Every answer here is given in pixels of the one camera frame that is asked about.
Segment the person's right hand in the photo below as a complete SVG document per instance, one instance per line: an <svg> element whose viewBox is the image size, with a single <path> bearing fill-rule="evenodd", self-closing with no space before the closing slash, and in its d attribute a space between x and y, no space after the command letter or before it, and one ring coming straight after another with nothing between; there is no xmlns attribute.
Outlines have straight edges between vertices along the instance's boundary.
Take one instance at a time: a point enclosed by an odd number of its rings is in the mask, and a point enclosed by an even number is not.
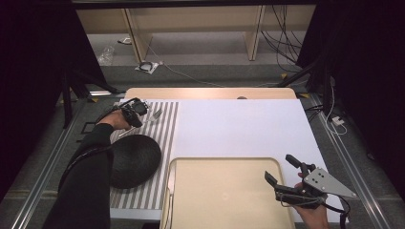
<svg viewBox="0 0 405 229"><path fill-rule="evenodd" d="M302 183L297 183L295 188L302 186ZM327 208L319 205L316 209L306 209L299 206L292 206L303 219L309 229L327 229L329 228Z"/></svg>

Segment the beige tray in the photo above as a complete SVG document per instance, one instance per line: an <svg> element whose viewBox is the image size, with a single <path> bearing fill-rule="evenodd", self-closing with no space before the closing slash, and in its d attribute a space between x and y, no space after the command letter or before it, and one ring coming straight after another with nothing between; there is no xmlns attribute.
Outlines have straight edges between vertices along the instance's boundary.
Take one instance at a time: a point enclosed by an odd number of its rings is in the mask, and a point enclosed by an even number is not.
<svg viewBox="0 0 405 229"><path fill-rule="evenodd" d="M265 180L282 184L273 158L176 158L172 229L295 228L289 208L275 200ZM168 192L160 228L165 228Z"/></svg>

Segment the person's left hand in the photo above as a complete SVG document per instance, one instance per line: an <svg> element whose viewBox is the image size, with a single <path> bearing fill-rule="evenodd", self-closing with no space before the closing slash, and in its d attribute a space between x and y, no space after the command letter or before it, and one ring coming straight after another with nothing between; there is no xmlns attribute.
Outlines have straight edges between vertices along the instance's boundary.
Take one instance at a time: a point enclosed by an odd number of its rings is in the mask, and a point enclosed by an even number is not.
<svg viewBox="0 0 405 229"><path fill-rule="evenodd" d="M97 124L99 123L106 123L113 126L114 130L122 130L125 129L126 131L131 129L131 126L125 120L124 116L122 115L121 110L116 110L114 112L109 113L107 116L103 117Z"/></svg>

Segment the gray carpet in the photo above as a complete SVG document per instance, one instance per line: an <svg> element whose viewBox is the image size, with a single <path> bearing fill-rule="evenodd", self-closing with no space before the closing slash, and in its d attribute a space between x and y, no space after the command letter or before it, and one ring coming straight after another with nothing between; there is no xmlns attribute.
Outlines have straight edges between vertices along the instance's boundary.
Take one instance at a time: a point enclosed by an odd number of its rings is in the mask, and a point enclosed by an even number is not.
<svg viewBox="0 0 405 229"><path fill-rule="evenodd" d="M174 71L187 74L178 74L170 71L164 66L159 66L153 74L137 72L133 67L102 67L107 82L121 90L128 90L134 87L151 88L176 88L176 87L214 87L212 84L218 84L225 87L268 87L280 82L282 71L276 65L247 65L247 66L170 66ZM304 82L306 78L300 79L292 84L295 92L305 91ZM99 91L100 88L89 85L91 91ZM98 114L110 107L117 97L103 97L98 102L88 101L79 118L77 119L71 136L69 137L64 153L59 159L51 179L47 185L46 193L42 196L38 206L29 222L28 228L40 228L47 216L53 202L54 191L57 188L59 179L66 167L70 156L74 153L78 144L77 141L84 135L80 132L85 122L94 121ZM313 106L311 98L300 98L303 108ZM377 198L381 208L389 219L393 228L405 227L405 204L386 178L384 172L378 167L377 163L371 161L366 156L366 148L361 141L355 127L351 125L350 119L346 127L348 133L342 135L345 146L355 160L356 166L361 171L361 175L367 180L369 188ZM53 120L38 143L37 148L28 159L26 165L21 170L20 175L11 187L11 191L0 204L0 228L11 228L16 213L23 204L23 199L28 191L33 187L36 178L44 167L63 126L63 108L61 104L56 104ZM315 117L310 123L316 142L322 156L327 164L328 170L332 175L338 178L342 183L354 190L352 181L344 171L333 143L327 135L327 131L321 122L319 116ZM349 201L352 212L348 228L373 228L373 222L361 200ZM142 222L134 222L127 219L114 219L112 228L140 228ZM305 228L302 223L296 224L297 228ZM331 228L339 228L339 225L332 225Z"/></svg>

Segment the black round object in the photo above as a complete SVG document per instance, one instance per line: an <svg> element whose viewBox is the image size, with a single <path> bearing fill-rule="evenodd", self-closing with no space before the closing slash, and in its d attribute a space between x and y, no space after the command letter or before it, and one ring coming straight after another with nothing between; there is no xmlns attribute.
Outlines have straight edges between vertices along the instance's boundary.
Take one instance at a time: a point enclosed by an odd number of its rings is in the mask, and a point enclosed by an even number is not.
<svg viewBox="0 0 405 229"><path fill-rule="evenodd" d="M147 135L128 135L113 143L111 185L130 189L148 180L159 168L161 150Z"/></svg>

